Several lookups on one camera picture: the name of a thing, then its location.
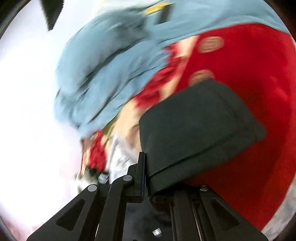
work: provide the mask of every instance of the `black strap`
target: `black strap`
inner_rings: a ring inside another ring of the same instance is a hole
[[[163,7],[163,9],[161,10],[161,15],[159,17],[159,21],[157,24],[161,24],[161,23],[165,23],[168,21],[168,17],[171,13],[171,9],[173,7],[173,4],[169,4]]]

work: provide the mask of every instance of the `black fabric cover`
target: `black fabric cover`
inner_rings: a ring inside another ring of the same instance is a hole
[[[212,79],[153,106],[139,127],[149,195],[221,165],[266,136],[244,102]]]

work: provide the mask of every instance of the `metal screw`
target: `metal screw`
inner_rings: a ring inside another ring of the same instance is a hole
[[[206,192],[207,190],[209,190],[209,187],[205,184],[200,185],[200,190],[203,192]]]
[[[132,176],[130,176],[130,175],[125,175],[124,177],[123,177],[123,179],[125,180],[125,181],[130,181],[130,180],[132,180]]]
[[[97,189],[96,185],[90,185],[88,186],[87,190],[89,190],[90,192],[94,192]]]
[[[101,173],[98,178],[99,183],[105,184],[108,181],[108,178],[109,178],[109,173],[107,173],[107,172]]]
[[[154,234],[155,237],[159,238],[162,235],[162,232],[160,230],[160,228],[152,231],[152,233]]]

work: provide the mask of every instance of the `red clothing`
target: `red clothing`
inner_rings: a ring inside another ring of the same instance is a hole
[[[94,144],[90,150],[88,163],[89,168],[95,168],[99,173],[105,170],[107,161],[105,146],[101,143],[102,137],[103,130],[100,130],[96,133]]]
[[[153,77],[149,80],[147,85],[143,90],[137,94],[133,99],[137,103],[136,107],[140,109],[148,109],[153,105],[156,105],[160,101],[159,90],[169,81],[172,80],[172,77],[176,73],[176,69],[181,63],[181,58],[176,57],[177,44],[172,44],[167,46],[166,50],[170,54],[168,58],[168,64],[165,68],[158,71]]]
[[[207,37],[223,46],[200,51]],[[291,37],[261,24],[236,25],[199,36],[175,91],[197,71],[210,70],[245,102],[267,138],[229,162],[195,176],[208,184],[258,229],[282,203],[296,172],[296,52]]]

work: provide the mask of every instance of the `screw head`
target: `screw head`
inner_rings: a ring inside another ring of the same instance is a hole
[[[94,192],[97,189],[96,185],[90,185],[88,186],[87,190],[89,190],[90,192]]]
[[[154,231],[152,231],[152,233],[154,234],[155,237],[159,238],[162,235],[161,230],[158,228]]]
[[[130,175],[125,175],[125,176],[123,177],[123,179],[124,179],[125,181],[130,181],[130,180],[133,179],[133,177],[130,176]]]
[[[200,190],[203,192],[206,192],[207,190],[209,190],[209,187],[205,184],[200,185]]]

